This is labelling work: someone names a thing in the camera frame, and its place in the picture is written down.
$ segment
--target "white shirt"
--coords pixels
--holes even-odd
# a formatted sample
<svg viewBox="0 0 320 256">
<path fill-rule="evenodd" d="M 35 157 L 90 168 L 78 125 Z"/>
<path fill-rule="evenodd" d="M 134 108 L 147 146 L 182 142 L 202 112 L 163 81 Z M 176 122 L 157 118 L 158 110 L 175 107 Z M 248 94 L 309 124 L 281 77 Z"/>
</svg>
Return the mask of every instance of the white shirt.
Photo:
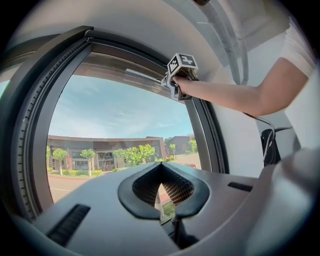
<svg viewBox="0 0 320 256">
<path fill-rule="evenodd" d="M 287 59 L 310 77 L 316 67 L 316 58 L 291 18 L 289 18 L 289 25 L 280 57 Z"/>
</svg>

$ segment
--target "building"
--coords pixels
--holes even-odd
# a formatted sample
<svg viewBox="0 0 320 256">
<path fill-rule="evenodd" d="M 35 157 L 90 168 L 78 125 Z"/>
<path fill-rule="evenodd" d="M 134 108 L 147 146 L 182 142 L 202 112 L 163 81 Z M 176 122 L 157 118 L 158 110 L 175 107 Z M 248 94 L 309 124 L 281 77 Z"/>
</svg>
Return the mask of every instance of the building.
<svg viewBox="0 0 320 256">
<path fill-rule="evenodd" d="M 118 149 L 126 150 L 139 145 L 151 145 L 155 148 L 157 158 L 166 158 L 165 144 L 162 137 L 146 138 L 79 138 L 48 135 L 47 145 L 50 147 L 49 167 L 59 170 L 60 162 L 53 157 L 56 149 L 67 151 L 66 162 L 62 161 L 62 169 L 88 170 L 88 160 L 81 156 L 82 150 L 92 149 L 92 170 L 110 171 L 114 168 L 128 166 L 123 158 L 115 157 L 113 152 Z"/>
<path fill-rule="evenodd" d="M 170 140 L 170 144 L 175 144 L 175 154 L 180 155 L 184 154 L 187 150 L 191 150 L 189 148 L 189 141 L 194 141 L 195 136 L 189 135 L 189 136 L 174 136 Z"/>
</svg>

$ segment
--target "forearm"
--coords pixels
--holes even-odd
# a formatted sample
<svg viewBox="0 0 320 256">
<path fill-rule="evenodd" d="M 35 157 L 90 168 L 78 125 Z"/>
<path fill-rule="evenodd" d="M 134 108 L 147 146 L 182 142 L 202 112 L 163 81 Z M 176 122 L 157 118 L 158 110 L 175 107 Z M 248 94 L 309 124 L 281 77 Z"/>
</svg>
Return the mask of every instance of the forearm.
<svg viewBox="0 0 320 256">
<path fill-rule="evenodd" d="M 254 116 L 263 114 L 258 87 L 202 81 L 184 82 L 180 87 L 185 94 L 226 108 Z"/>
</svg>

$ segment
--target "sky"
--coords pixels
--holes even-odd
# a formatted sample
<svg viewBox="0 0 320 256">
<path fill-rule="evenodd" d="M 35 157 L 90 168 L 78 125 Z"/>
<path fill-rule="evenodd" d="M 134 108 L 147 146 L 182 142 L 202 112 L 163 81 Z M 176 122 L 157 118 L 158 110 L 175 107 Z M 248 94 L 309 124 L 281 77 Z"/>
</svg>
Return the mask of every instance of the sky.
<svg viewBox="0 0 320 256">
<path fill-rule="evenodd" d="M 0 95 L 7 83 L 0 83 Z M 49 129 L 49 135 L 83 138 L 168 138 L 192 133 L 184 104 L 131 85 L 78 75 L 66 84 Z"/>
</svg>

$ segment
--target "car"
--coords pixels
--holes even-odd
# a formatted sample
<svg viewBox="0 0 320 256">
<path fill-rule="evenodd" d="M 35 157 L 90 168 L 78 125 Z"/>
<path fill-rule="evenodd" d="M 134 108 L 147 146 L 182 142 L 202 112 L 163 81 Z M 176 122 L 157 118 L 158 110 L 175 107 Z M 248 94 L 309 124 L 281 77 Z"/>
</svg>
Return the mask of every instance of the car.
<svg viewBox="0 0 320 256">
<path fill-rule="evenodd" d="M 189 167 L 192 167 L 192 168 L 196 168 L 196 165 L 194 163 L 186 163 L 186 162 L 184 162 L 184 163 L 181 163 L 181 165 L 189 166 Z"/>
</svg>

